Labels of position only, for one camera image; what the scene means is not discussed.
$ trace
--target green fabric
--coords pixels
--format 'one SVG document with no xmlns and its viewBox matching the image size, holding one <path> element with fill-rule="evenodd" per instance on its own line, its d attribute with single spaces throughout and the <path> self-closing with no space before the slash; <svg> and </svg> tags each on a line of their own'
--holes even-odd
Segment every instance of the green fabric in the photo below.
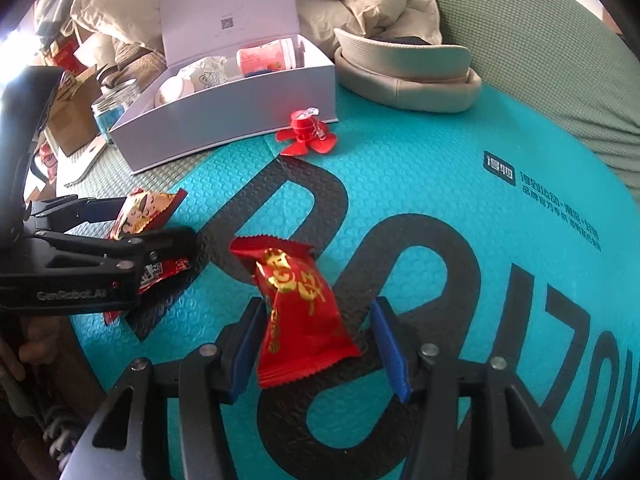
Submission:
<svg viewBox="0 0 640 480">
<path fill-rule="evenodd" d="M 437 0 L 445 43 L 480 77 L 545 114 L 640 203 L 640 63 L 575 0 Z"/>
</svg>

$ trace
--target textured mat surface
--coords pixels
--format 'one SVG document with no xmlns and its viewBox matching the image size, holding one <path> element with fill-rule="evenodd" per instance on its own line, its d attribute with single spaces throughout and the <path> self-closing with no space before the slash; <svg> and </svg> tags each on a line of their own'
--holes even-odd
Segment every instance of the textured mat surface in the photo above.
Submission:
<svg viewBox="0 0 640 480">
<path fill-rule="evenodd" d="M 75 152 L 71 159 L 78 160 L 84 149 Z M 137 175 L 130 174 L 129 165 L 114 146 L 109 146 L 95 163 L 88 175 L 72 186 L 60 186 L 58 196 L 76 194 L 83 198 L 107 198 L 124 196 L 134 187 L 163 190 L 173 186 L 204 160 L 209 152 L 186 156 L 160 168 L 153 168 Z"/>
<path fill-rule="evenodd" d="M 338 116 L 329 156 L 279 158 L 273 136 L 247 139 L 175 186 L 189 195 L 173 222 L 199 232 L 191 273 L 110 327 L 100 315 L 74 318 L 101 383 L 136 356 L 180 358 L 237 319 L 255 288 L 226 251 L 234 234 L 293 237 L 321 253 L 364 358 L 265 391 L 253 378 L 223 409 L 239 478 L 398 478 L 415 412 L 392 397 L 366 328 L 379 294 L 463 358 L 503 356 L 578 475 L 594 478 L 620 422 L 624 434 L 640 415 L 640 219 L 624 185 L 571 135 L 489 86 L 455 116 L 339 89 Z M 175 403 L 170 438 L 181 478 Z"/>
</svg>

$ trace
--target logo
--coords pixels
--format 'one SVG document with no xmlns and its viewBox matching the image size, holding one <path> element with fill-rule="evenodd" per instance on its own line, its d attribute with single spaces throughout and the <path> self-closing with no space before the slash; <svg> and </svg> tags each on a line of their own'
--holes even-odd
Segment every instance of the logo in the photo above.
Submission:
<svg viewBox="0 0 640 480">
<path fill-rule="evenodd" d="M 516 185 L 513 166 L 493 153 L 484 152 L 484 168 L 512 186 Z"/>
<path fill-rule="evenodd" d="M 96 288 L 95 290 L 59 290 L 57 292 L 39 291 L 36 294 L 36 298 L 38 298 L 39 301 L 99 300 L 106 297 L 106 288 Z"/>
</svg>

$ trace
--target red snack package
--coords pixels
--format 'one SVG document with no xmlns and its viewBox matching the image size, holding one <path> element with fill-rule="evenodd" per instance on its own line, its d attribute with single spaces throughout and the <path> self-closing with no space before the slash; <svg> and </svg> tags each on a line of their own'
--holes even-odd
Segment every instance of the red snack package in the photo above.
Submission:
<svg viewBox="0 0 640 480">
<path fill-rule="evenodd" d="M 311 246 L 273 236 L 235 238 L 229 250 L 271 307 L 258 362 L 261 388 L 302 379 L 345 357 L 359 357 Z"/>
<path fill-rule="evenodd" d="M 134 189 L 127 195 L 127 199 L 122 205 L 116 221 L 111 226 L 107 238 L 109 240 L 121 240 L 126 235 L 161 229 L 186 196 L 187 192 L 183 189 L 179 189 L 176 194 L 144 191 L 139 187 Z M 190 267 L 189 261 L 185 258 L 165 260 L 148 265 L 142 275 L 138 293 L 143 294 L 156 283 L 175 276 L 178 272 L 187 270 Z M 120 310 L 103 312 L 104 323 L 110 325 L 118 319 L 121 313 L 122 311 Z"/>
<path fill-rule="evenodd" d="M 164 227 L 186 196 L 183 189 L 176 194 L 134 189 L 127 195 L 107 238 L 121 240 L 127 235 Z"/>
<path fill-rule="evenodd" d="M 140 280 L 138 293 L 144 294 L 156 283 L 175 276 L 179 272 L 187 269 L 191 269 L 191 264 L 187 258 L 180 258 L 179 260 L 165 260 L 164 262 L 148 265 L 145 267 L 145 272 Z"/>
</svg>

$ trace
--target open box lid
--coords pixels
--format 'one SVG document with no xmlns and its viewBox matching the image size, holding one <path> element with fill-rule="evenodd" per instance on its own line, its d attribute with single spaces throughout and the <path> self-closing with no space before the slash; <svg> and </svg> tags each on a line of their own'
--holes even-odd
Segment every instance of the open box lid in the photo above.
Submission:
<svg viewBox="0 0 640 480">
<path fill-rule="evenodd" d="M 160 0 L 167 66 L 299 33 L 296 0 Z"/>
</svg>

